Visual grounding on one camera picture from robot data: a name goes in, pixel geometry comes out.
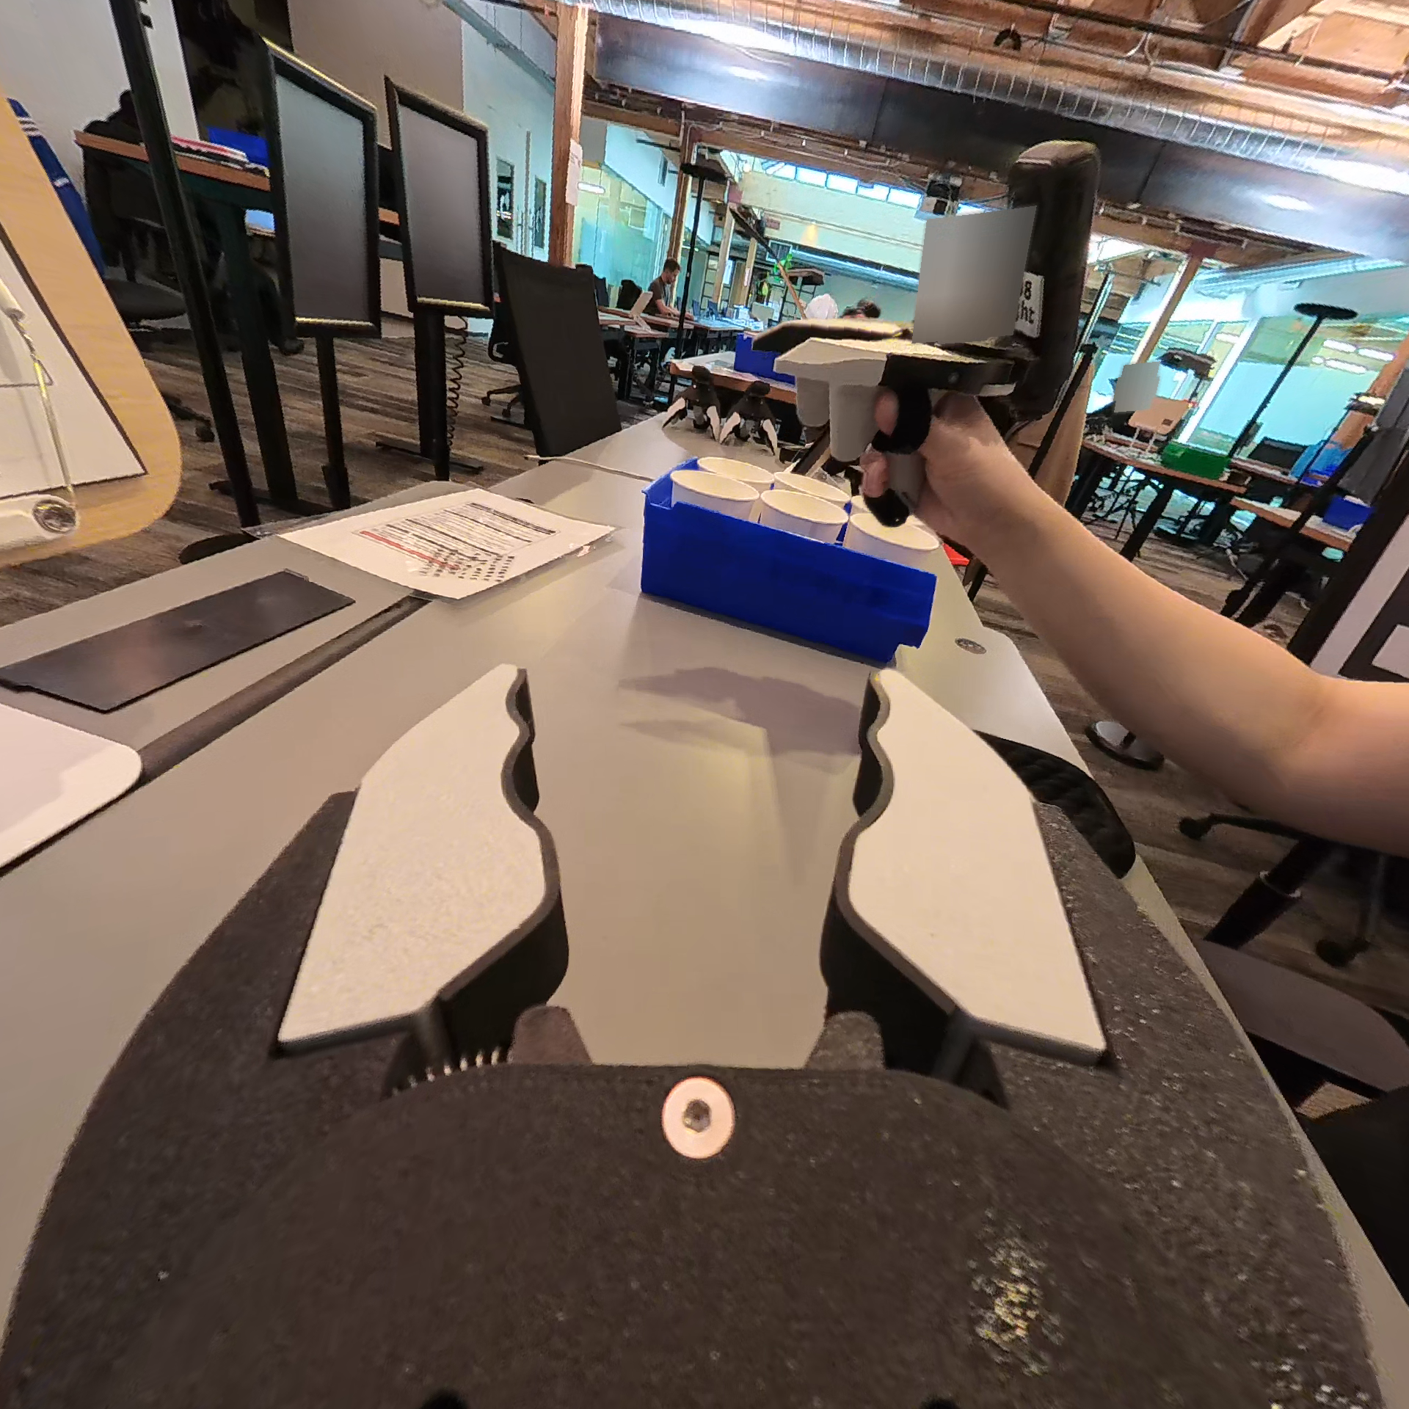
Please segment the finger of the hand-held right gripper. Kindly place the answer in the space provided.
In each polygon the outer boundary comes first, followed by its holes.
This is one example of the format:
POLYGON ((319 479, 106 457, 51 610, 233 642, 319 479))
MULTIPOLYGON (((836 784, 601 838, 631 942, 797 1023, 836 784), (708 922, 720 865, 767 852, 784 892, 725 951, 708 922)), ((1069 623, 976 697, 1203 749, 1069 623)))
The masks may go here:
POLYGON ((918 375, 899 357, 899 340, 856 340, 834 335, 780 335, 773 368, 792 375, 795 410, 810 439, 827 432, 837 464, 857 464, 876 434, 876 390, 916 394, 918 375))
POLYGON ((911 340, 911 325, 879 318, 787 320, 757 332, 753 348, 784 355, 800 343, 817 340, 911 340))

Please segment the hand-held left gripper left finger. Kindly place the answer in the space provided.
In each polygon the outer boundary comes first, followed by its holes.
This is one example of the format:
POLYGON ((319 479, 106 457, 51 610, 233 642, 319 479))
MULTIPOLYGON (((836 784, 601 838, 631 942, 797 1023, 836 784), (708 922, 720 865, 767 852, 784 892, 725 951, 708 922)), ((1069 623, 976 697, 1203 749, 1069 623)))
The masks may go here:
POLYGON ((539 800, 517 664, 493 665, 389 744, 351 803, 279 1046, 399 1033, 428 1073, 505 1056, 519 1018, 569 966, 539 800))

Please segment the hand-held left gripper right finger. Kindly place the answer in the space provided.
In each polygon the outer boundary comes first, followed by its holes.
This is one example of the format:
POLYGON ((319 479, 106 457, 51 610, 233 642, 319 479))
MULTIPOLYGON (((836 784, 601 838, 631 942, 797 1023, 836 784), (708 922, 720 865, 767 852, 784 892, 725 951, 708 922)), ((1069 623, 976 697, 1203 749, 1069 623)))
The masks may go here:
POLYGON ((859 721, 856 820, 822 925, 827 1013, 874 1021, 888 1068, 960 1081, 995 1044, 1097 1066, 1106 1034, 1012 766, 894 669, 859 721))

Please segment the blue plastic bin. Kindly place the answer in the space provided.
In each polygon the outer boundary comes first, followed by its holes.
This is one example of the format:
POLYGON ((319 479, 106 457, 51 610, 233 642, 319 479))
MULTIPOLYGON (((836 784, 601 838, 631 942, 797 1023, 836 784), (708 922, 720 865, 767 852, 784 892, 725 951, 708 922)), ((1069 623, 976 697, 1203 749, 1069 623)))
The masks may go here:
POLYGON ((877 664, 924 642, 938 578, 923 568, 644 491, 641 590, 877 664))

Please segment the person's right forearm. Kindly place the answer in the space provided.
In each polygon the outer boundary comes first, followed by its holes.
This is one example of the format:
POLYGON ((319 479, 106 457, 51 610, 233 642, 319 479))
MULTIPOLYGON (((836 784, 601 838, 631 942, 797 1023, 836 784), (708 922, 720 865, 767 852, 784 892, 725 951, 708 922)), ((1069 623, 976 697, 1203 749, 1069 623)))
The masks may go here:
POLYGON ((961 538, 1092 697, 1171 761, 1315 836, 1408 853, 1406 682, 1309 669, 1032 486, 961 538))

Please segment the person's right hand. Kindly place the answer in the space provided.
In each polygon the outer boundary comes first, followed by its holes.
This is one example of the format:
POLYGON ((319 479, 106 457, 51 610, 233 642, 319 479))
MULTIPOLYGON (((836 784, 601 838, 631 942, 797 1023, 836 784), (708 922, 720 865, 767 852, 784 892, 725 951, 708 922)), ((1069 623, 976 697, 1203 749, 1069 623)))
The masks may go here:
POLYGON ((1038 558, 1082 528, 1037 486, 973 395, 946 392, 913 452, 921 481, 913 516, 1000 570, 1038 558))

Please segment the black clamp with white tips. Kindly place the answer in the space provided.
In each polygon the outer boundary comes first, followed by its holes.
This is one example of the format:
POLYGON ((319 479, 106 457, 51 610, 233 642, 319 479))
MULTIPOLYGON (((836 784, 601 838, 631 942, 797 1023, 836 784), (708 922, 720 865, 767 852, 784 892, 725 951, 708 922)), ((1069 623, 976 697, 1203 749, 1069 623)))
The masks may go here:
POLYGON ((745 387, 745 394, 735 402, 716 431, 716 441, 721 446, 758 442, 775 459, 782 457, 779 424, 768 402, 768 390, 770 384, 767 380, 752 380, 745 387))
POLYGON ((721 444, 725 437, 725 414, 720 405, 713 367, 698 363, 690 382, 675 397, 663 417, 663 429, 690 424, 696 432, 708 434, 721 444))

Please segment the black stanchion pole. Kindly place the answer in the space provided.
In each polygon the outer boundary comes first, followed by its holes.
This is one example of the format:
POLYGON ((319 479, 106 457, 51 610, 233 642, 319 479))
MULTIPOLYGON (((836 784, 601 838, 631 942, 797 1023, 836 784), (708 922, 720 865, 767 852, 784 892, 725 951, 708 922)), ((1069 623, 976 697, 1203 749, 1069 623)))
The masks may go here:
POLYGON ((1158 748, 1116 719, 1107 717, 1087 724, 1085 737, 1107 758, 1132 768, 1159 769, 1166 761, 1158 748))

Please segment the black floor lamp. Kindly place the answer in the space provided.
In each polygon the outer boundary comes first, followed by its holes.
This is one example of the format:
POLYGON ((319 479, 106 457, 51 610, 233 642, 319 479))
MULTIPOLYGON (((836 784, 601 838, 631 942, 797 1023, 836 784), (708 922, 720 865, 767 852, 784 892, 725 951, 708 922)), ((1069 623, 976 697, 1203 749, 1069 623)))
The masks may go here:
POLYGON ((1287 380, 1293 365, 1302 358, 1304 352, 1309 348, 1310 342, 1315 338, 1315 335, 1322 328, 1322 325, 1324 323, 1345 323, 1345 321, 1352 321, 1352 320, 1357 318, 1357 311, 1354 308, 1349 308, 1349 306, 1344 306, 1344 305, 1319 303, 1319 301, 1297 303, 1295 305, 1295 313, 1300 318, 1309 320, 1309 325, 1304 330, 1304 335, 1300 337, 1300 340, 1297 342, 1293 352, 1287 357, 1283 367, 1275 375, 1272 385, 1268 387, 1265 395, 1262 395, 1255 410, 1252 412, 1252 415, 1248 417, 1248 420, 1245 422, 1241 431, 1238 432, 1238 436, 1235 437, 1235 441, 1233 441, 1233 444, 1228 451, 1230 456, 1233 456, 1233 457, 1238 457, 1241 454, 1241 451, 1246 446, 1252 444, 1255 431, 1263 422, 1263 414, 1272 405, 1272 400, 1275 399, 1278 389, 1287 380))

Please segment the black office chair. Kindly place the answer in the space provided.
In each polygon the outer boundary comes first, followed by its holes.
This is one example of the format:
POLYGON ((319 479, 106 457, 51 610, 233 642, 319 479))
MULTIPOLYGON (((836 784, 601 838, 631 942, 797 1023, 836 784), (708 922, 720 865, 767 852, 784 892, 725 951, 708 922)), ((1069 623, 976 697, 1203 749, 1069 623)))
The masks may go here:
POLYGON ((497 291, 540 457, 623 429, 592 276, 493 246, 497 291))

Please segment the wooden beam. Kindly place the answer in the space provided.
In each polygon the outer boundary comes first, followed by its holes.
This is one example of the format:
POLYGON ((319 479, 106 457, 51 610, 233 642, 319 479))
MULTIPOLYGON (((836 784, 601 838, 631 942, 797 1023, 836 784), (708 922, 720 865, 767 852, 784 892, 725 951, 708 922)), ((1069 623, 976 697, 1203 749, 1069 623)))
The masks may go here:
POLYGON ((555 72, 549 261, 574 264, 576 206, 582 179, 581 144, 587 83, 587 3, 555 3, 555 72))

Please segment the paper sheet in plastic sleeve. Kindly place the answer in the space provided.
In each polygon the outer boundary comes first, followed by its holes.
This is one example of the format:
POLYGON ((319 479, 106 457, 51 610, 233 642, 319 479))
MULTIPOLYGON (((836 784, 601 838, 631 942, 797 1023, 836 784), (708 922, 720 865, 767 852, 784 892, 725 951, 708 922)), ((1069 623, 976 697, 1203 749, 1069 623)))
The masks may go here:
POLYGON ((614 535, 607 523, 461 488, 275 524, 259 536, 289 540, 426 598, 463 602, 581 558, 614 535))

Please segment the printed instruction sheet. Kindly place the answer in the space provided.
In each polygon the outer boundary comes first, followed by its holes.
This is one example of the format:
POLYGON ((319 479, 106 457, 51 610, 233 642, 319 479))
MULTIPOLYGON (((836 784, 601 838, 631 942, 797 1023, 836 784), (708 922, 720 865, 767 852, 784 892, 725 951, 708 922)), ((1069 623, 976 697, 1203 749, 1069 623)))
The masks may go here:
POLYGON ((37 285, 2 239, 2 496, 139 479, 146 467, 87 375, 37 285))

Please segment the wooden document stand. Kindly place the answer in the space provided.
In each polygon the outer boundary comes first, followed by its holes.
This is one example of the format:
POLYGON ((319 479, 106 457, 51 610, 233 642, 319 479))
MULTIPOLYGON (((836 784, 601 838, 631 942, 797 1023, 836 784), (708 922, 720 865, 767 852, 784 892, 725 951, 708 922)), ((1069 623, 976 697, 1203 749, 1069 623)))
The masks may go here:
MULTIPOLYGON (((9 239, 138 459, 139 479, 2 498, 5 568, 131 536, 171 508, 183 447, 161 392, 9 102, 2 117, 2 239, 9 239)), ((4 311, 24 313, 4 290, 4 311)))

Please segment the black sign stand with pole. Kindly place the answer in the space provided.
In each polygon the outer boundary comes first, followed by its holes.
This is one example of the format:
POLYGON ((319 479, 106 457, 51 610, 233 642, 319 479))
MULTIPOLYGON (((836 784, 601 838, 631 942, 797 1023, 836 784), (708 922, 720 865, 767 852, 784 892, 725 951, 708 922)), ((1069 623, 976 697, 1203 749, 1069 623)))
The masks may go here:
POLYGON ((183 565, 240 548, 260 524, 253 477, 243 446, 235 399, 218 342, 218 325, 210 301, 201 241, 190 212, 183 172, 171 144, 161 85, 153 65, 148 26, 138 1, 109 1, 119 51, 129 78, 136 124, 146 150, 155 196, 161 207, 175 269, 210 404, 217 442, 222 449, 227 486, 232 489, 240 529, 191 541, 180 553, 183 565))

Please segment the blue striped jacket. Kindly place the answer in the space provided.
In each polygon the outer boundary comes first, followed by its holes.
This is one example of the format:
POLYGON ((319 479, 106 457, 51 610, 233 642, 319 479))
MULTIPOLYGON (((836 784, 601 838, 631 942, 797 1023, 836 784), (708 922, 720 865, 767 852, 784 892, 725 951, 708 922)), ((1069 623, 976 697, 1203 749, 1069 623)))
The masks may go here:
POLYGON ((101 241, 94 231, 94 224, 89 218, 86 202, 82 201, 82 192, 79 186, 71 179, 67 169, 62 166, 54 147, 49 144, 35 119, 27 112, 25 105, 14 97, 10 97, 9 102, 22 130, 27 134, 30 147, 40 160, 45 176, 49 177, 51 184, 59 194, 64 211, 71 218, 71 223, 76 226, 79 239, 89 253, 97 273, 103 276, 106 273, 106 263, 101 249, 101 241))

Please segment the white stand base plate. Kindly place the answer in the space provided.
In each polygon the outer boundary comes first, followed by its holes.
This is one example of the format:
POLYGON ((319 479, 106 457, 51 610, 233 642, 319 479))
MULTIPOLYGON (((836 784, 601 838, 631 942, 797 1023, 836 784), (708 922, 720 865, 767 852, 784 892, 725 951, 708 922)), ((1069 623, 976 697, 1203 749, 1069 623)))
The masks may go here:
POLYGON ((2 706, 2 865, 22 860, 143 778, 139 753, 2 706))

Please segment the white sign in black frame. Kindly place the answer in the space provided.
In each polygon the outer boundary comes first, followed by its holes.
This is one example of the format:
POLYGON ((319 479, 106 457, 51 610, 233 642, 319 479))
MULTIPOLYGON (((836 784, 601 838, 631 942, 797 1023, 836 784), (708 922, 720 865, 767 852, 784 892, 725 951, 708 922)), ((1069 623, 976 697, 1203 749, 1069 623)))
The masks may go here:
POLYGON ((1408 682, 1408 514, 1361 528, 1327 597, 1310 657, 1322 675, 1408 682))

